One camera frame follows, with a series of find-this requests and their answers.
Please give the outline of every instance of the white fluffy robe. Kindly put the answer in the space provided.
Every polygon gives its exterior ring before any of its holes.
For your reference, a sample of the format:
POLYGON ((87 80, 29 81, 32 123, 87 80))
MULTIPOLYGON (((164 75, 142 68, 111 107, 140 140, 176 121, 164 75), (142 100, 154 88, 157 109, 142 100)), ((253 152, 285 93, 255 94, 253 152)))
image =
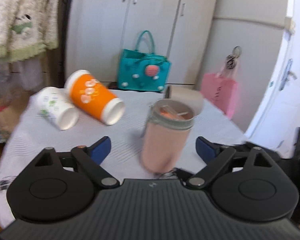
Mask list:
POLYGON ((58 0, 0 0, 0 58, 14 62, 58 47, 58 0))

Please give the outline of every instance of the cup lid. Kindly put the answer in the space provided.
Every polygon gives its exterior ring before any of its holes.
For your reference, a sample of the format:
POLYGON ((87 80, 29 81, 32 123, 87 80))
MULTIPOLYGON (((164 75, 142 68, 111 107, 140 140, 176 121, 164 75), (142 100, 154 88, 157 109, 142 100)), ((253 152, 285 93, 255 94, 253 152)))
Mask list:
POLYGON ((162 126, 174 130, 188 130, 194 124, 194 112, 189 106, 173 100, 161 99, 152 107, 149 119, 162 126), (168 110, 168 114, 163 114, 162 110, 168 110))

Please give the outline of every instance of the white bed sheet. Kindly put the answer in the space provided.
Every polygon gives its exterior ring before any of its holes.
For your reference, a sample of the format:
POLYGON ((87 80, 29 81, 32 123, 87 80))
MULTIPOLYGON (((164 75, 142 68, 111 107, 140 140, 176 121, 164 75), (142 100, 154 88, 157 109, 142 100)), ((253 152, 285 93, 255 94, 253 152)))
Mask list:
MULTIPOLYGON (((149 106, 162 98, 154 92, 134 92, 114 90, 125 101, 126 111, 115 125, 105 126, 80 111, 78 123, 71 129, 59 131, 39 116, 34 105, 35 95, 20 123, 4 148, 0 159, 0 226, 7 227, 14 217, 6 200, 6 188, 28 163, 45 147, 56 151, 69 151, 77 145, 91 145, 103 136, 109 136, 112 150, 101 166, 118 180, 124 178, 153 179, 139 163, 142 149, 140 137, 149 111, 149 106)), ((195 140, 203 136, 211 142, 239 144, 246 140, 242 131, 224 114, 205 100, 202 113, 196 117, 186 146, 176 167, 198 172, 205 163, 195 151, 195 140)))

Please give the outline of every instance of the white cup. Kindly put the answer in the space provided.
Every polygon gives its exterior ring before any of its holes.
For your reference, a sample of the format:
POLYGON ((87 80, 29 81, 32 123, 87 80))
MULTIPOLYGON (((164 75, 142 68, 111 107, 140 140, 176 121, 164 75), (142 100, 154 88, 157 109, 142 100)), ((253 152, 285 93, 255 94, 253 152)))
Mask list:
POLYGON ((56 87, 40 90, 36 97, 39 114, 60 130, 73 127, 79 119, 78 110, 69 102, 67 96, 56 87))

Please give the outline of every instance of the blue gripper pad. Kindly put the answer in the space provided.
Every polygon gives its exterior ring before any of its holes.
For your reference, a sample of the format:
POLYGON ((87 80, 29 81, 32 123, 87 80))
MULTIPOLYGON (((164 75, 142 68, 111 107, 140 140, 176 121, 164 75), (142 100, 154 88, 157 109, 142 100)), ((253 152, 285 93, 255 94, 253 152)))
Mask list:
POLYGON ((213 143, 209 142, 202 136, 198 137, 195 142, 195 150, 200 158, 208 164, 220 153, 220 148, 213 143))
POLYGON ((100 165, 109 155, 110 151, 111 140, 108 136, 104 136, 89 147, 89 156, 96 164, 100 165))

